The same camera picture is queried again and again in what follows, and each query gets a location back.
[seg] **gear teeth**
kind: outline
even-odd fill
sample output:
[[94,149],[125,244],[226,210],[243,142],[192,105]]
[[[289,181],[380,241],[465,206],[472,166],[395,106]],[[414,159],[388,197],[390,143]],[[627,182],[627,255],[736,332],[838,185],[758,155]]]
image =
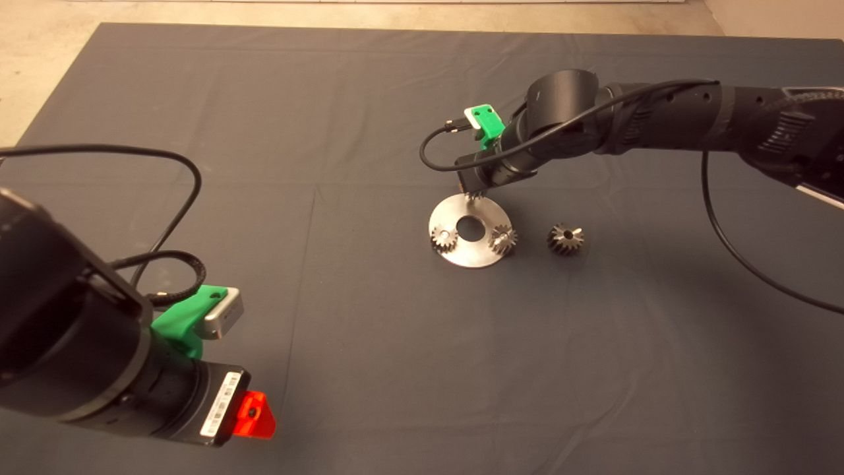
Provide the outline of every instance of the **gear teeth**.
[[507,255],[516,246],[519,235],[516,230],[507,226],[499,225],[492,229],[490,234],[490,248],[499,255]]
[[457,229],[435,226],[430,232],[430,244],[438,253],[447,253],[457,245]]
[[571,255],[583,246],[583,229],[569,228],[560,223],[554,225],[548,233],[548,247],[559,255]]
[[476,199],[481,199],[486,196],[486,191],[474,191],[472,193],[465,193],[466,199],[469,201],[475,201]]

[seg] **metal disc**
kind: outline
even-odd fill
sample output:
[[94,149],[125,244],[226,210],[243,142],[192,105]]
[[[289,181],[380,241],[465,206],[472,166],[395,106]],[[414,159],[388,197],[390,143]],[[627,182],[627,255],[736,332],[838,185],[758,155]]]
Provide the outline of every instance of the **metal disc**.
[[494,227],[512,227],[512,224],[504,210],[485,196],[469,198],[465,194],[455,194],[442,200],[430,215],[428,235],[430,236],[437,226],[457,229],[457,222],[464,216],[472,216],[480,221],[484,225],[484,236],[478,241],[467,241],[458,234],[454,249],[440,255],[452,264],[474,269],[493,265],[504,257],[490,247],[490,235]]

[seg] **hole in plate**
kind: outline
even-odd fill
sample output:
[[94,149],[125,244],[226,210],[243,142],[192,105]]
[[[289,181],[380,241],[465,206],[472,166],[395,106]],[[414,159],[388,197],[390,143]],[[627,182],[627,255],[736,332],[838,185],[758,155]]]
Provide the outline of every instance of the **hole in plate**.
[[483,239],[485,234],[484,223],[474,216],[464,216],[457,222],[457,235],[464,241],[474,243]]

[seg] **barcode label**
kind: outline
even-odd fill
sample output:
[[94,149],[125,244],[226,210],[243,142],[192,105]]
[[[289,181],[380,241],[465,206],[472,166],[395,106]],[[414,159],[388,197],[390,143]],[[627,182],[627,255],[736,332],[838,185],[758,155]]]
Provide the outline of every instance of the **barcode label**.
[[205,418],[202,430],[199,434],[203,437],[214,437],[217,435],[219,425],[223,422],[225,410],[229,408],[231,397],[235,394],[237,383],[241,382],[241,374],[230,371],[223,379],[223,384],[220,385],[217,391],[217,397],[214,398],[214,404],[211,406],[211,411]]

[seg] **green bracket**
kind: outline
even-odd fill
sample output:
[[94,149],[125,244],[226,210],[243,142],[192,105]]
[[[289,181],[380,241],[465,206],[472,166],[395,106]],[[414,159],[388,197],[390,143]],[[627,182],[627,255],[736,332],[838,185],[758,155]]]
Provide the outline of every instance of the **green bracket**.
[[200,286],[197,293],[173,304],[153,320],[153,331],[169,340],[189,358],[203,357],[203,341],[194,333],[195,327],[229,292],[226,287]]
[[481,104],[480,106],[470,107],[463,111],[466,118],[472,123],[478,132],[475,134],[475,139],[480,140],[480,149],[486,150],[498,139],[499,135],[504,132],[504,122],[501,121],[498,112],[489,104]]

